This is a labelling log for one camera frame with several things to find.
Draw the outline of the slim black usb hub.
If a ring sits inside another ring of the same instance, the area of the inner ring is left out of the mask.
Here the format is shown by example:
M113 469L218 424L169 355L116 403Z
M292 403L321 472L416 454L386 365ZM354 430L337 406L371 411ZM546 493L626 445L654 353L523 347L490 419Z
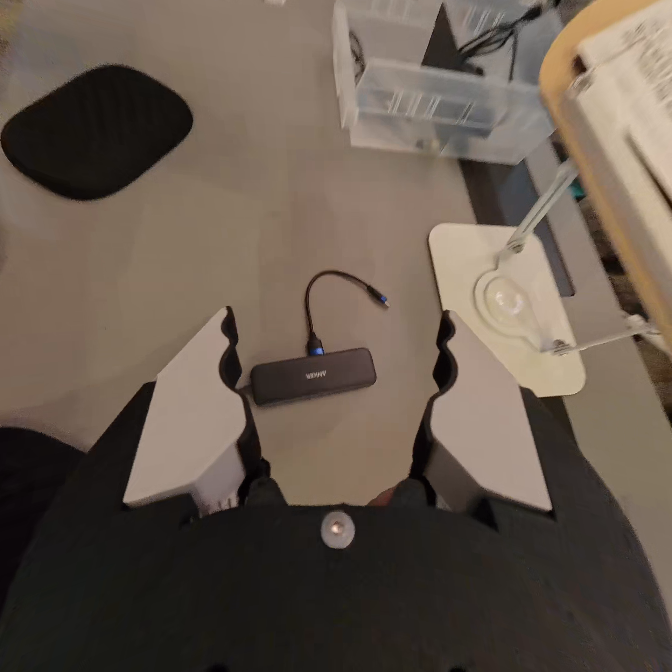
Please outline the slim black usb hub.
M251 391L258 406L314 399L365 389L377 380L367 348L258 364L251 370Z

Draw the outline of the black bin divider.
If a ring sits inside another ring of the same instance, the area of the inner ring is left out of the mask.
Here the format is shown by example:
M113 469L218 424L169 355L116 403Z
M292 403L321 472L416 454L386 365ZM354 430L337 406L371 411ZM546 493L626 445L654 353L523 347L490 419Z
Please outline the black bin divider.
M464 59L458 52L448 12L443 3L438 10L421 65L444 71L463 71Z

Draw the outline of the white stand base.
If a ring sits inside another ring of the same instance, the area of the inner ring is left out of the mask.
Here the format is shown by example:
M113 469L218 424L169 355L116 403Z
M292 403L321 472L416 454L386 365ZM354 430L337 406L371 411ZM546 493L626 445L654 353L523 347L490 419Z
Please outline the white stand base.
M441 306L466 323L520 386L539 397L576 394L586 381L581 352L627 337L671 357L641 315L623 313L617 332L576 342L557 283L560 263L551 265L534 232L577 177L571 160L559 165L541 196L532 194L525 163L460 161L460 169L475 212L495 223L444 223L430 232Z

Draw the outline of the instruction sheet on stand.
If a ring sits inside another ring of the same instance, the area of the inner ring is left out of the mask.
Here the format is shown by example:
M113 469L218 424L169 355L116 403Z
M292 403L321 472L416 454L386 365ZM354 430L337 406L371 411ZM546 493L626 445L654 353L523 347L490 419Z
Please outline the instruction sheet on stand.
M540 90L568 154L647 313L671 343L671 198L618 124L608 82L577 46L657 1L595 1L563 29L540 70Z

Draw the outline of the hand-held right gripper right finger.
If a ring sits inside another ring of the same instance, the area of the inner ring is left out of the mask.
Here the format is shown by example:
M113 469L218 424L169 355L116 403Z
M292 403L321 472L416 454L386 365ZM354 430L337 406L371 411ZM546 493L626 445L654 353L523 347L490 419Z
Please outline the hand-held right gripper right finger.
M455 311L442 312L435 344L437 391L416 433L410 477L453 513L474 514L485 500L551 513L525 389Z

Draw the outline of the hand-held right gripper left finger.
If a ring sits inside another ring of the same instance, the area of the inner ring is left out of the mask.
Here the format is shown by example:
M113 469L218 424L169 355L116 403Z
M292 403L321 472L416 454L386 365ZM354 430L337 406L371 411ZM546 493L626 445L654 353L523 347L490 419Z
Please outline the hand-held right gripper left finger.
M200 514L235 508L261 450L241 366L235 315L223 307L158 373L123 496L139 508L189 495Z

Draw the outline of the clear plastic bin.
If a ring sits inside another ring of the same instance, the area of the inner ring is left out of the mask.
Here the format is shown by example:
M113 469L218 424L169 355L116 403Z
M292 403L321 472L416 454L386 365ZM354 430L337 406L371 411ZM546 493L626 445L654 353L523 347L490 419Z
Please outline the clear plastic bin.
M463 71L421 65L441 4ZM555 126L539 89L557 1L336 1L333 69L354 147L516 165Z

